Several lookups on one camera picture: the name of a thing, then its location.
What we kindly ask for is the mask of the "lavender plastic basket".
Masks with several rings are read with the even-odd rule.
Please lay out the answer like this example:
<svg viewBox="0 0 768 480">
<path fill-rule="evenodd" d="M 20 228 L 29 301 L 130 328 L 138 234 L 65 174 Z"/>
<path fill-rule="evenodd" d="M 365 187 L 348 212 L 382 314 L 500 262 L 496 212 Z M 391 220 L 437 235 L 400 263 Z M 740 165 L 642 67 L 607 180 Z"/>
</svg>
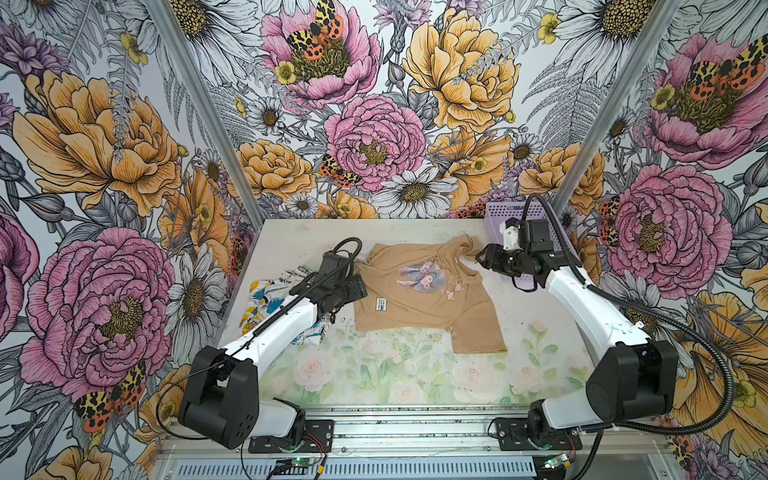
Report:
<svg viewBox="0 0 768 480">
<path fill-rule="evenodd" d="M 523 217 L 524 204 L 524 201 L 488 202 L 486 204 L 484 226 L 490 243 L 503 244 L 503 231 L 506 229 L 506 222 L 510 218 L 521 219 Z M 565 247 L 575 258 L 578 258 L 569 237 L 562 231 L 561 225 L 557 221 L 549 219 L 544 208 L 538 201 L 532 201 L 532 204 L 527 211 L 526 218 L 528 220 L 547 220 L 550 226 L 550 237 L 554 243 L 555 249 L 557 251 L 562 249 L 559 238 L 556 235 L 556 233 L 560 231 L 565 240 Z M 507 277 L 501 275 L 501 277 L 504 281 L 521 290 L 531 290 L 538 287 L 538 284 L 531 275 L 521 275 L 520 277 Z"/>
</svg>

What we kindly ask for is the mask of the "printed white blue yellow shorts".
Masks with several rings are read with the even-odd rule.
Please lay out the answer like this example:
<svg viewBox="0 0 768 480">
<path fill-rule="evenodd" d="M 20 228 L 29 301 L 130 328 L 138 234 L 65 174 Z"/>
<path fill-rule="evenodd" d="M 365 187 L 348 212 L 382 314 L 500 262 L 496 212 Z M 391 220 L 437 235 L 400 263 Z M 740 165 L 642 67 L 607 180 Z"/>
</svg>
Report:
<svg viewBox="0 0 768 480">
<path fill-rule="evenodd" d="M 314 275 L 314 272 L 304 267 L 297 267 L 294 270 L 284 271 L 274 279 L 253 281 L 250 284 L 248 305 L 239 324 L 241 333 L 247 335 L 280 307 L 286 305 L 291 299 L 290 290 Z M 292 344 L 319 346 L 329 326 L 330 323 L 325 319 L 317 321 L 298 335 Z"/>
</svg>

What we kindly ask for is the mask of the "beige garment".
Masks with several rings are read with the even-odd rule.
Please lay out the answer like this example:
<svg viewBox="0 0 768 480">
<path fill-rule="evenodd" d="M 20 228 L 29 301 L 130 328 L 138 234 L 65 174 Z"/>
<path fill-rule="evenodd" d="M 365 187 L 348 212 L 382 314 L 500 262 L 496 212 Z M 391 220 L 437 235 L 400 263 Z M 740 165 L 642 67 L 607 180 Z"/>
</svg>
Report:
<svg viewBox="0 0 768 480">
<path fill-rule="evenodd" d="M 440 329 L 456 354 L 504 352 L 494 303 L 480 273 L 464 264 L 480 250 L 466 234 L 443 244 L 374 245 L 356 264 L 367 291 L 354 303 L 356 329 Z"/>
</svg>

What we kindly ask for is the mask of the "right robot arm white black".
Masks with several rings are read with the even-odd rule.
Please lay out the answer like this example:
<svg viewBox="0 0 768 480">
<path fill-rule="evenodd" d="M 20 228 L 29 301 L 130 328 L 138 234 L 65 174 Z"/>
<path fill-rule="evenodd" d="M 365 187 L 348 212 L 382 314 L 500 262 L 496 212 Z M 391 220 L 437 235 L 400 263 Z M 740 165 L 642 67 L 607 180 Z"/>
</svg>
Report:
<svg viewBox="0 0 768 480">
<path fill-rule="evenodd" d="M 631 323 L 568 250 L 556 249 L 547 220 L 510 218 L 500 233 L 502 243 L 483 248 L 477 262 L 511 279 L 531 276 L 573 317 L 595 363 L 580 390 L 531 405 L 529 441 L 545 447 L 551 435 L 668 413 L 679 360 L 671 343 Z"/>
</svg>

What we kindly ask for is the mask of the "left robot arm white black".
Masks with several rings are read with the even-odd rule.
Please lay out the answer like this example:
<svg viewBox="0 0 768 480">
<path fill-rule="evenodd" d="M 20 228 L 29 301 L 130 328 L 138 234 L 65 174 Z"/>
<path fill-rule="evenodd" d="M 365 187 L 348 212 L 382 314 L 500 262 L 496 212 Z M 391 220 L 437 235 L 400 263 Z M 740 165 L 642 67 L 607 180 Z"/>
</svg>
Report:
<svg viewBox="0 0 768 480">
<path fill-rule="evenodd" d="M 287 401 L 262 400 L 260 381 L 277 357 L 323 318 L 367 295 L 355 256 L 328 251 L 320 270 L 293 286 L 283 303 L 251 332 L 194 357 L 178 422 L 227 449 L 252 437 L 280 439 L 290 448 L 305 436 L 304 411 Z"/>
</svg>

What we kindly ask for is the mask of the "green circuit board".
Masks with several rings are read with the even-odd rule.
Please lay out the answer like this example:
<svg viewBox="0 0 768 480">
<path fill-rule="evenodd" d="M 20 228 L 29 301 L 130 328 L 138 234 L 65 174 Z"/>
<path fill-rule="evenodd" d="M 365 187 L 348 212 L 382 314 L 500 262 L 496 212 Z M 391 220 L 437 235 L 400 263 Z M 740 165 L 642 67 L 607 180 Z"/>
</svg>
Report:
<svg viewBox="0 0 768 480">
<path fill-rule="evenodd" d="M 325 460 L 321 458 L 298 457 L 278 460 L 270 472 L 275 475 L 306 475 L 319 476 L 325 468 Z"/>
</svg>

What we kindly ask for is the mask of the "aluminium mounting rail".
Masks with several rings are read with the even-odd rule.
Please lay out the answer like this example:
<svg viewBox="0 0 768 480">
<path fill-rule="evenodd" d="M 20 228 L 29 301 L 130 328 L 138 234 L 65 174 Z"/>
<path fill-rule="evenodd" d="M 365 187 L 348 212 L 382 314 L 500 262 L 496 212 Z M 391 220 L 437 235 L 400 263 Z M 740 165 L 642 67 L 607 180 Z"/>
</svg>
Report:
<svg viewBox="0 0 768 480">
<path fill-rule="evenodd" d="M 498 441 L 487 434 L 497 417 L 523 418 L 520 405 L 469 406 L 315 406 L 306 409 L 307 420 L 333 420 L 331 458 L 373 456 L 462 456 L 501 452 Z M 669 453 L 663 436 L 629 429 L 605 433 L 598 454 Z M 213 442 L 167 440 L 160 458 L 237 459 L 235 450 Z"/>
</svg>

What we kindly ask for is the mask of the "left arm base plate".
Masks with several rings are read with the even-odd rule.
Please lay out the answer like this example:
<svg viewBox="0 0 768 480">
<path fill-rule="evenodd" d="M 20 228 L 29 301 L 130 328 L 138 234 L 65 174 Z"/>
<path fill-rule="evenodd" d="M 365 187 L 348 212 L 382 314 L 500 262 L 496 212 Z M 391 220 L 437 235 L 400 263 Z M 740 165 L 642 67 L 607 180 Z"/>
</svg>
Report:
<svg viewBox="0 0 768 480">
<path fill-rule="evenodd" d="M 251 437 L 247 451 L 251 454 L 329 453 L 332 450 L 335 422 L 308 420 L 302 438 Z"/>
</svg>

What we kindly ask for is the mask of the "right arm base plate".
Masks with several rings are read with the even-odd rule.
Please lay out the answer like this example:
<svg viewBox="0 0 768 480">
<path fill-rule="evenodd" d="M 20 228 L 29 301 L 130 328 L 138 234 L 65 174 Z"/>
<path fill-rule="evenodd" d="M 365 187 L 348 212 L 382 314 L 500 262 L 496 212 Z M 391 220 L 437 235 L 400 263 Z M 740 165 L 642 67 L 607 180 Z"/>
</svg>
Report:
<svg viewBox="0 0 768 480">
<path fill-rule="evenodd" d="M 579 451 L 583 448 L 576 430 L 554 430 L 547 424 L 530 427 L 522 417 L 496 417 L 486 432 L 498 442 L 501 451 Z"/>
</svg>

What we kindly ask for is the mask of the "left aluminium frame post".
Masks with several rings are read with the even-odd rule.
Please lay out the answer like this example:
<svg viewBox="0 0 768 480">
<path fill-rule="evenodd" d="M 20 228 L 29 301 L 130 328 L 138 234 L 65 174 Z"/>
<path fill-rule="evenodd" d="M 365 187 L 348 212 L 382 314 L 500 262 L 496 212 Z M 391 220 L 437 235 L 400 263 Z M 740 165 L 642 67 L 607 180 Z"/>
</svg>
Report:
<svg viewBox="0 0 768 480">
<path fill-rule="evenodd" d="M 168 1 L 149 1 L 147 9 L 172 58 L 177 76 L 186 84 L 196 111 L 230 174 L 256 235 L 259 235 L 266 217 L 258 205 L 244 170 L 236 157 L 235 148 L 210 96 L 205 79 L 195 65 L 195 56 L 187 46 L 172 7 Z"/>
</svg>

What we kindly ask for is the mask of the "aluminium frame post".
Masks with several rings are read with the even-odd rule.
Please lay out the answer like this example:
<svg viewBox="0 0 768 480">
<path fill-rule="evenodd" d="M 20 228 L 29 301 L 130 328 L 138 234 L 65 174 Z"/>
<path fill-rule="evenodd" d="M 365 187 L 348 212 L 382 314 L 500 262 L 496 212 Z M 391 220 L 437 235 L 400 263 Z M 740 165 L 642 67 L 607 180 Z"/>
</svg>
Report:
<svg viewBox="0 0 768 480">
<path fill-rule="evenodd" d="M 147 9 L 172 58 L 177 76 L 186 84 L 196 111 L 230 174 L 256 235 L 259 235 L 266 217 L 258 205 L 244 170 L 236 157 L 235 148 L 210 96 L 205 79 L 195 65 L 195 56 L 187 46 L 172 7 L 168 1 L 149 1 Z"/>
<path fill-rule="evenodd" d="M 657 1 L 651 10 L 646 25 L 640 31 L 637 43 L 630 50 L 626 65 L 618 69 L 613 86 L 601 104 L 562 185 L 552 199 L 552 208 L 556 214 L 561 213 L 571 200 L 582 176 L 598 153 L 609 127 L 620 113 L 623 100 L 640 78 L 649 58 L 657 51 L 680 4 L 678 0 Z"/>
</svg>

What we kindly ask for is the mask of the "right aluminium frame post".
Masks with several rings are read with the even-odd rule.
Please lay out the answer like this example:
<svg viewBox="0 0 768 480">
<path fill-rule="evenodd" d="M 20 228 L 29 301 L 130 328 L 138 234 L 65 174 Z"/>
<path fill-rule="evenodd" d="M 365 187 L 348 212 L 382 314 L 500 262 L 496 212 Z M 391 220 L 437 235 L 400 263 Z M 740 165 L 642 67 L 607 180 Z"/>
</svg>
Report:
<svg viewBox="0 0 768 480">
<path fill-rule="evenodd" d="M 601 104 L 562 185 L 552 199 L 552 208 L 556 214 L 561 213 L 571 200 L 582 176 L 598 153 L 609 127 L 620 113 L 623 100 L 640 78 L 649 58 L 657 51 L 680 4 L 678 0 L 657 1 L 651 10 L 646 25 L 640 31 L 637 43 L 630 50 L 626 65 L 618 69 L 613 86 Z"/>
</svg>

